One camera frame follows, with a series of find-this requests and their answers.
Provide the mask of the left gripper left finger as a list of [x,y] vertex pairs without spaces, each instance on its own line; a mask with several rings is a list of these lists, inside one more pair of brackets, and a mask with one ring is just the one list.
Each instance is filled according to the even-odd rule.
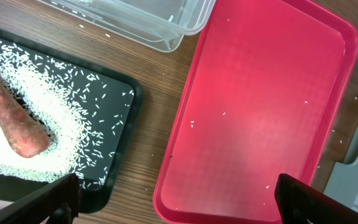
[[81,190],[76,174],[32,192],[0,210],[0,224],[72,224],[80,212]]

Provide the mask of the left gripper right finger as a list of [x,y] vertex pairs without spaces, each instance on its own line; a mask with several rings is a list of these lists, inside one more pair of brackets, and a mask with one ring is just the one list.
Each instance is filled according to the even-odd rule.
[[358,213],[298,179],[280,174],[275,201],[283,223],[358,224]]

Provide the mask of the orange carrot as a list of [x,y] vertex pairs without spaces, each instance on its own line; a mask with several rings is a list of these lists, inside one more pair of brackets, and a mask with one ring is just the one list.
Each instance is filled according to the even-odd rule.
[[0,127],[12,150],[31,158],[48,149],[47,133],[14,99],[0,81]]

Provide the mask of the white rice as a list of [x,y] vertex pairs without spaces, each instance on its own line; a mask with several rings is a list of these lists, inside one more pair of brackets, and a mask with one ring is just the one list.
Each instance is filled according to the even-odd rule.
[[53,182],[74,173],[83,189],[108,178],[129,115],[129,84],[0,38],[0,80],[47,133],[50,145],[26,159],[0,128],[0,175]]

